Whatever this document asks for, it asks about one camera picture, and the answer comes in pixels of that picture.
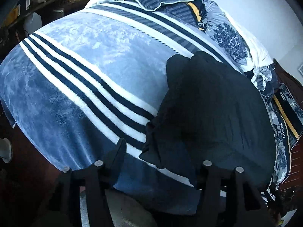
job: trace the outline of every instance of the black garment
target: black garment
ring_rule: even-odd
[[[198,51],[167,61],[169,90],[147,125],[140,158],[189,178],[204,160],[241,166],[259,188],[269,184],[276,157],[274,131],[254,85],[239,72]]]

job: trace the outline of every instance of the white wall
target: white wall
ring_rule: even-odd
[[[303,38],[278,62],[303,85],[303,76],[298,71],[299,66],[303,64]]]
[[[285,0],[213,0],[252,32],[280,61],[303,37],[303,26]]]

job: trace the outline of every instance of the white container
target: white container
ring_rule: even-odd
[[[40,29],[41,27],[42,27],[42,21],[41,21],[41,16],[39,14],[32,13],[25,18],[23,28],[25,30],[26,36],[33,34],[36,30]]]

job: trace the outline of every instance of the striped blanket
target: striped blanket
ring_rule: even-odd
[[[20,42],[0,65],[1,103],[11,124],[58,169],[85,168],[125,138],[127,155],[115,188],[146,208],[194,214],[200,191],[138,156],[145,125],[168,90],[166,60],[198,50],[240,71],[197,28],[136,3],[105,3]]]

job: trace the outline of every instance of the metal bolt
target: metal bolt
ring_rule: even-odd
[[[244,172],[244,169],[240,166],[236,167],[236,171],[239,172],[239,173],[242,173]]]
[[[205,165],[205,166],[211,166],[212,162],[209,161],[209,160],[205,160],[205,161],[203,161],[203,165]]]
[[[69,169],[70,169],[69,166],[65,166],[65,167],[63,167],[62,171],[64,173],[67,173],[69,171]]]
[[[98,166],[98,167],[102,166],[103,165],[103,161],[102,160],[97,160],[97,161],[95,161],[94,165]]]

